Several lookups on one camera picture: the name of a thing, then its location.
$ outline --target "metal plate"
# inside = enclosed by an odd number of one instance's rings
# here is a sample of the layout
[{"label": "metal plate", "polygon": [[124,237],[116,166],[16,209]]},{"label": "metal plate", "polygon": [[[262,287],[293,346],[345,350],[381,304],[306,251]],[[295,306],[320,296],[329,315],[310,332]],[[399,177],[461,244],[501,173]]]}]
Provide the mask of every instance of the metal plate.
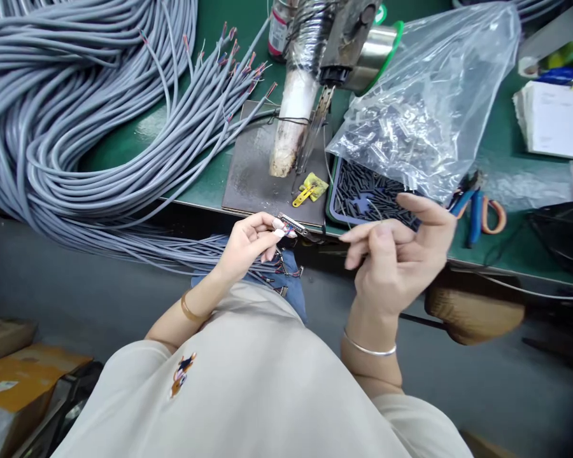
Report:
[{"label": "metal plate", "polygon": [[[247,116],[255,104],[247,101],[242,107],[241,116]],[[262,111],[273,108],[274,105],[267,105]],[[269,160],[278,122],[267,122],[267,119],[263,119],[252,123],[238,136],[222,207],[244,213],[266,211],[277,215],[283,212],[301,223],[322,226],[325,222],[326,192],[316,202],[308,198],[297,208],[292,206],[292,202],[299,195],[299,185],[310,172],[323,181],[329,181],[325,145],[331,138],[330,125],[324,129],[324,138],[323,135],[317,137],[306,171],[296,176],[293,169],[286,178],[277,178],[269,174]]]}]

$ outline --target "cable bundle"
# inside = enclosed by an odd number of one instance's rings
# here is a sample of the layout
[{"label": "cable bundle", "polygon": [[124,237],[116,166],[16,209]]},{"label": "cable bundle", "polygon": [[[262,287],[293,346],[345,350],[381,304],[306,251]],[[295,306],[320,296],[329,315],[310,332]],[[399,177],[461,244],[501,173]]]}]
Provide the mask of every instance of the cable bundle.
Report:
[{"label": "cable bundle", "polygon": [[[225,26],[194,64],[196,19],[196,0],[0,0],[0,207],[86,253],[179,273],[216,264],[216,237],[176,239],[143,224],[174,197],[134,216],[169,190],[178,196],[250,121],[273,113],[259,112],[270,90],[231,122],[265,69],[253,69],[252,49],[267,21],[240,63]],[[104,135],[162,96],[166,124],[149,147],[121,166],[77,171]],[[253,266],[257,277],[273,271]]]}]

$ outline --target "bottle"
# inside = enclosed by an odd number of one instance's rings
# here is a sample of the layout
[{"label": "bottle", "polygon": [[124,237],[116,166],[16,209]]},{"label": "bottle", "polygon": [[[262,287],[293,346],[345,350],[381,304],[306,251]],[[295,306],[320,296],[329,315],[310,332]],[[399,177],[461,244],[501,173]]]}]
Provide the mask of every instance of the bottle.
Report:
[{"label": "bottle", "polygon": [[289,26],[293,22],[299,0],[274,0],[269,17],[269,55],[278,62],[287,61]]}]

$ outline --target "paper stack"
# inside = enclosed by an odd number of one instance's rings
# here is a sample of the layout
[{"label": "paper stack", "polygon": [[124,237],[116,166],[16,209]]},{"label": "paper stack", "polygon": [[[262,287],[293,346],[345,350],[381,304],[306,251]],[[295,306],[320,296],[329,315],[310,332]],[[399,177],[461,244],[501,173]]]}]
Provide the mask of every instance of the paper stack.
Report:
[{"label": "paper stack", "polygon": [[513,97],[530,153],[573,159],[573,90],[531,81]]}]

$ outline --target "brown cardboard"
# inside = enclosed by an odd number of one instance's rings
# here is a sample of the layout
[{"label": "brown cardboard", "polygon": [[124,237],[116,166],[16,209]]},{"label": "brown cardboard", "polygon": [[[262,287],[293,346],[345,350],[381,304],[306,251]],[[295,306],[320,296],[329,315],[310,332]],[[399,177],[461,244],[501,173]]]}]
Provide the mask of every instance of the brown cardboard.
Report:
[{"label": "brown cardboard", "polygon": [[31,321],[0,318],[0,358],[27,347],[35,332]]},{"label": "brown cardboard", "polygon": [[58,379],[91,360],[41,343],[0,359],[0,409],[14,414],[0,457],[12,454],[41,422]]}]

